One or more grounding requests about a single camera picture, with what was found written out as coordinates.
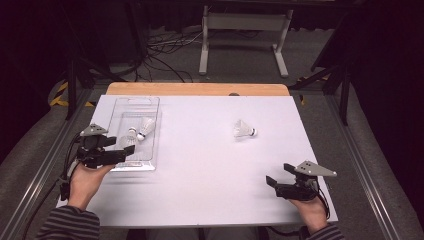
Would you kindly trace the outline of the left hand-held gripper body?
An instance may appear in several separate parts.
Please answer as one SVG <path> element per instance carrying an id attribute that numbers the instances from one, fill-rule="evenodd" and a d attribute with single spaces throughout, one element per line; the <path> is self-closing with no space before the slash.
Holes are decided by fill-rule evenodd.
<path id="1" fill-rule="evenodd" d="M 80 133 L 77 158 L 89 168 L 103 165 L 116 165 L 117 151 L 106 151 L 103 140 L 107 130 L 97 124 L 90 124 Z"/>

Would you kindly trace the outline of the clear plastic storage box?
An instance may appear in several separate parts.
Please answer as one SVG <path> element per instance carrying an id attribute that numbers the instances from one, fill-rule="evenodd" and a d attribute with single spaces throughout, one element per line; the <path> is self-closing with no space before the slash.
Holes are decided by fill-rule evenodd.
<path id="1" fill-rule="evenodd" d="M 159 144 L 161 109 L 159 97 L 112 96 L 100 97 L 92 121 L 108 130 L 108 137 L 116 137 L 124 128 L 135 127 L 138 131 L 141 119 L 155 120 L 155 129 L 143 141 L 137 139 L 135 152 L 118 163 L 115 171 L 154 171 Z M 107 150 L 123 150 L 116 144 Z"/>

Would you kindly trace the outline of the aluminium floor rail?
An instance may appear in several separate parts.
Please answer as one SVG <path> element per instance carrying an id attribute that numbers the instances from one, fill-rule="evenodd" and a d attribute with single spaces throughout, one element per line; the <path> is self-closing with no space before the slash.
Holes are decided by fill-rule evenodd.
<path id="1" fill-rule="evenodd" d="M 365 195 L 385 237 L 385 240 L 401 240 L 394 222 L 392 221 L 387 208 L 382 201 L 381 194 L 377 190 L 372 176 L 364 163 L 352 133 L 349 127 L 343 123 L 341 117 L 339 116 L 339 108 L 335 98 L 332 96 L 326 96 L 325 100 L 348 148 L 353 168 L 355 169 L 361 186 L 364 189 Z"/>
<path id="2" fill-rule="evenodd" d="M 54 185 L 72 137 L 89 125 L 103 89 L 83 90 L 77 110 L 55 105 L 0 164 L 0 240 L 32 238 L 57 203 Z"/>

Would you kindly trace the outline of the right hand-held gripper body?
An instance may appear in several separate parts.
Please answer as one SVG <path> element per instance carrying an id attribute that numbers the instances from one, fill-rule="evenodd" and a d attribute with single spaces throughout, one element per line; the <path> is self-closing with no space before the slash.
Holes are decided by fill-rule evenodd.
<path id="1" fill-rule="evenodd" d="M 336 177 L 337 172 L 329 170 L 311 161 L 304 161 L 298 166 L 294 166 L 296 174 L 295 183 L 277 183 L 275 189 L 277 197 L 299 201 L 309 201 L 319 195 L 320 186 L 318 177 Z"/>

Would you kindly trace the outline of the white metal stand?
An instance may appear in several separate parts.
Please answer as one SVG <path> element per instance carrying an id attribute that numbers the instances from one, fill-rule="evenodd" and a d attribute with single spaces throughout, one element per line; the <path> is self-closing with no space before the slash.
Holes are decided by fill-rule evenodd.
<path id="1" fill-rule="evenodd" d="M 207 73 L 210 30 L 252 30 L 279 32 L 279 40 L 272 45 L 272 50 L 281 77 L 287 78 L 289 73 L 283 58 L 282 49 L 289 31 L 292 16 L 293 10 L 287 10 L 282 15 L 213 13 L 208 6 L 204 6 L 199 74 L 205 75 Z"/>

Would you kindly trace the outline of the black metal stand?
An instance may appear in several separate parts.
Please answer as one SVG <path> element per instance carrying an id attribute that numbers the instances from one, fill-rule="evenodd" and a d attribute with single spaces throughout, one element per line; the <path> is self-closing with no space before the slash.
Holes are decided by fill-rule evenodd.
<path id="1" fill-rule="evenodd" d="M 289 90 L 300 90 L 308 85 L 317 82 L 324 77 L 328 77 L 326 83 L 322 87 L 322 91 L 325 95 L 333 95 L 338 87 L 341 87 L 341 96 L 339 102 L 339 117 L 342 123 L 347 126 L 347 108 L 348 98 L 350 89 L 350 73 L 348 66 L 335 65 L 330 68 L 323 69 L 310 77 L 301 77 L 300 81 L 297 81 L 294 85 L 288 87 Z"/>
<path id="2" fill-rule="evenodd" d="M 68 112 L 67 120 L 70 120 L 77 110 L 77 82 L 80 82 L 84 89 L 91 89 L 94 84 L 94 78 L 91 69 L 96 70 L 101 75 L 115 82 L 124 82 L 124 79 L 111 73 L 109 70 L 100 67 L 94 62 L 83 57 L 71 57 L 68 61 L 67 82 L 68 82 Z"/>

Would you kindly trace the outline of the person's left hand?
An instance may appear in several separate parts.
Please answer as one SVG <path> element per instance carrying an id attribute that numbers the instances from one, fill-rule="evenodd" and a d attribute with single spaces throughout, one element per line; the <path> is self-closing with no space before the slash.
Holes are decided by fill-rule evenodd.
<path id="1" fill-rule="evenodd" d="M 97 193 L 105 175 L 113 168 L 114 165 L 105 165 L 92 169 L 78 164 L 71 177 L 68 205 L 85 210 Z"/>

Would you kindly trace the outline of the white feather shuttlecock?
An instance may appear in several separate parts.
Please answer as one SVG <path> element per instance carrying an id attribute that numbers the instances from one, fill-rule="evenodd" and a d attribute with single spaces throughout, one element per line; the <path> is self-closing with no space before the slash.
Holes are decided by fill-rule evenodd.
<path id="1" fill-rule="evenodd" d="M 243 120 L 239 119 L 233 128 L 234 137 L 254 137 L 257 135 L 257 130 L 248 125 Z"/>
<path id="2" fill-rule="evenodd" d="M 148 134 L 155 129 L 155 120 L 149 117 L 141 119 L 141 125 L 137 131 L 136 137 L 139 141 L 143 141 Z"/>
<path id="3" fill-rule="evenodd" d="M 117 136 L 117 145 L 124 149 L 137 144 L 137 130 L 135 127 L 124 128 Z"/>

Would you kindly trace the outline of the person's right hand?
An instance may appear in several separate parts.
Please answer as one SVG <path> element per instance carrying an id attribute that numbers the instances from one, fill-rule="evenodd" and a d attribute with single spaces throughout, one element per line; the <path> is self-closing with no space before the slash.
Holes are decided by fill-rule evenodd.
<path id="1" fill-rule="evenodd" d="M 326 209 L 318 197 L 309 201 L 289 199 L 289 202 L 297 208 L 301 219 L 311 235 L 328 225 Z"/>

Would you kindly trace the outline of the yellow black floor tape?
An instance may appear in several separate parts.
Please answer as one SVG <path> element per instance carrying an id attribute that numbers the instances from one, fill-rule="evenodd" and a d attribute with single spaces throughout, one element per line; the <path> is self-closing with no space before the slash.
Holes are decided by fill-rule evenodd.
<path id="1" fill-rule="evenodd" d="M 67 100 L 63 100 L 62 96 L 68 88 L 68 82 L 64 80 L 59 86 L 56 94 L 53 99 L 50 101 L 50 106 L 69 106 L 69 102 Z"/>

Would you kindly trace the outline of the wooden table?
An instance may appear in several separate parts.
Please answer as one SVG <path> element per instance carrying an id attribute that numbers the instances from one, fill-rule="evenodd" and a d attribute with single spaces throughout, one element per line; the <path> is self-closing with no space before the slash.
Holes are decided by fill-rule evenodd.
<path id="1" fill-rule="evenodd" d="M 283 84 L 114 82 L 107 95 L 289 96 Z"/>

